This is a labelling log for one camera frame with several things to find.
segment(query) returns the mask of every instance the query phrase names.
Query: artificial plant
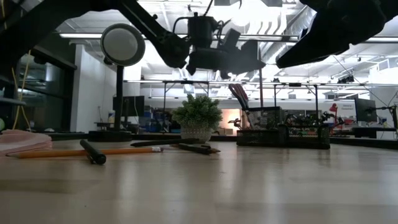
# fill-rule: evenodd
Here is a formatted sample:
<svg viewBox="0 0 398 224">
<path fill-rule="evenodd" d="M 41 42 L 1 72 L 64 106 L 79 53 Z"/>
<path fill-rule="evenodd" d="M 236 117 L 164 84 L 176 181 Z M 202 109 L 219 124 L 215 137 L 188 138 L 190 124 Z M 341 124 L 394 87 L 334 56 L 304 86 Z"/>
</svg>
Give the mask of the artificial plant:
<svg viewBox="0 0 398 224">
<path fill-rule="evenodd" d="M 173 111 L 173 120 L 184 128 L 211 128 L 218 129 L 220 121 L 223 120 L 222 112 L 218 109 L 218 100 L 211 100 L 207 96 L 194 98 L 188 95 L 188 101 L 182 102 L 182 107 Z"/>
</svg>

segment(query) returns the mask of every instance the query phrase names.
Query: desk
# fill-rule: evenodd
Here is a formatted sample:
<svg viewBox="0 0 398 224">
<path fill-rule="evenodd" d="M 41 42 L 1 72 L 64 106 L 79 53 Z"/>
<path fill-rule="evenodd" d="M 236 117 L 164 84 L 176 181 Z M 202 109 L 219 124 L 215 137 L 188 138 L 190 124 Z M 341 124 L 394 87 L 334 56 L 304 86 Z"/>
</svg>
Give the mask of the desk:
<svg viewBox="0 0 398 224">
<path fill-rule="evenodd" d="M 114 123 L 108 123 L 108 122 L 94 122 L 96 125 L 97 125 L 97 128 L 99 128 L 100 130 L 102 130 L 102 131 L 105 131 L 105 130 L 107 130 L 108 128 L 111 128 L 111 126 L 113 126 L 114 125 Z"/>
<path fill-rule="evenodd" d="M 210 144 L 221 152 L 115 155 L 104 166 L 85 157 L 0 157 L 1 223 L 397 223 L 394 151 Z M 81 146 L 60 141 L 54 148 Z"/>
<path fill-rule="evenodd" d="M 396 129 L 395 128 L 383 128 L 383 127 L 353 128 L 353 132 L 354 132 L 354 135 L 356 138 L 369 137 L 369 138 L 377 139 L 378 131 L 396 132 Z"/>
</svg>

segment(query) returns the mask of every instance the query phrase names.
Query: pink towel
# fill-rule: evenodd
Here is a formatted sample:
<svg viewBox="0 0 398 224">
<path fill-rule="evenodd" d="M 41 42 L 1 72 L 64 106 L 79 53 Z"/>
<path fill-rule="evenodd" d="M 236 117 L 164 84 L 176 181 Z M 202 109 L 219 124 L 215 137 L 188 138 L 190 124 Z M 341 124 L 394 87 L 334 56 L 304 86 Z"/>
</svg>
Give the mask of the pink towel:
<svg viewBox="0 0 398 224">
<path fill-rule="evenodd" d="M 52 149 L 51 137 L 20 130 L 5 130 L 0 135 L 0 156 L 8 153 Z"/>
</svg>

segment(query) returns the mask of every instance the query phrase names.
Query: yellow pencil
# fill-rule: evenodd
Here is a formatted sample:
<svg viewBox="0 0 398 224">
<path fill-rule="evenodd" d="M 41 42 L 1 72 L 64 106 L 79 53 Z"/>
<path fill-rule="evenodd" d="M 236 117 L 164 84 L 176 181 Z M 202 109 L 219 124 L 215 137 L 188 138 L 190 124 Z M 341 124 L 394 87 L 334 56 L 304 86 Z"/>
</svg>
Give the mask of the yellow pencil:
<svg viewBox="0 0 398 224">
<path fill-rule="evenodd" d="M 127 148 L 127 149 L 102 149 L 100 150 L 105 155 L 115 154 L 137 154 L 137 153 L 151 153 L 151 152 L 163 152 L 160 147 L 145 147 L 145 148 Z M 7 154 L 8 157 L 14 157 L 18 159 L 28 158 L 43 158 L 43 157 L 64 157 L 64 156 L 86 156 L 85 150 L 71 150 L 71 151 L 32 151 L 32 152 L 20 152 Z"/>
</svg>

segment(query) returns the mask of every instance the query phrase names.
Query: computer monitor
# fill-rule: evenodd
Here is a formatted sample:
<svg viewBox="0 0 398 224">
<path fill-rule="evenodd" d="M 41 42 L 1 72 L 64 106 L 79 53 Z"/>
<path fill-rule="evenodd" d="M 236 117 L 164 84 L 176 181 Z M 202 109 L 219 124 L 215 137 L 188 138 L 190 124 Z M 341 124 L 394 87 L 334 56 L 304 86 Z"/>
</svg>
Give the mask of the computer monitor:
<svg viewBox="0 0 398 224">
<path fill-rule="evenodd" d="M 374 100 L 355 99 L 356 120 L 377 122 L 376 102 Z"/>
<path fill-rule="evenodd" d="M 114 110 L 116 109 L 115 101 L 116 97 L 113 98 Z M 122 116 L 144 116 L 144 96 L 124 96 Z"/>
</svg>

